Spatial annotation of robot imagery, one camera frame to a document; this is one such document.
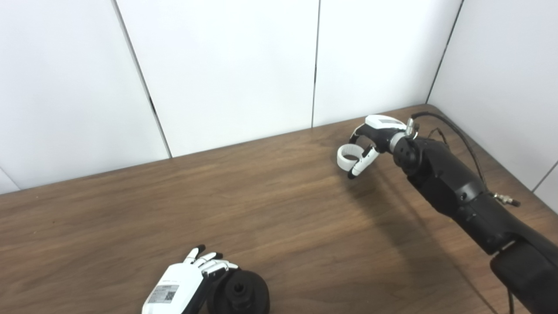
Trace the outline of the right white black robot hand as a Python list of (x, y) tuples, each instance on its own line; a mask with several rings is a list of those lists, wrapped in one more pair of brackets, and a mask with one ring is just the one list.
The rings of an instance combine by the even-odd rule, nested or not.
[[(356, 157), (356, 160), (346, 160), (338, 163), (341, 169), (347, 171), (347, 177), (354, 179), (359, 176), (375, 159), (383, 153), (392, 153), (398, 141), (406, 135), (405, 123), (393, 117), (384, 115), (368, 115), (365, 122), (353, 131), (346, 145), (337, 151), (337, 161), (345, 157), (345, 153)], [(363, 149), (356, 143), (359, 137), (366, 137), (372, 144)]]

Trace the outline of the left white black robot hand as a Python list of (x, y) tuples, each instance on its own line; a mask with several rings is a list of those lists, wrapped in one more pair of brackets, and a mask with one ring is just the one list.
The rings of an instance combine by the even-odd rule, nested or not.
[(197, 314), (216, 282), (239, 270), (237, 264), (223, 259), (222, 253), (203, 254), (205, 249), (205, 245), (198, 245), (183, 262), (167, 268), (146, 298), (143, 314)]

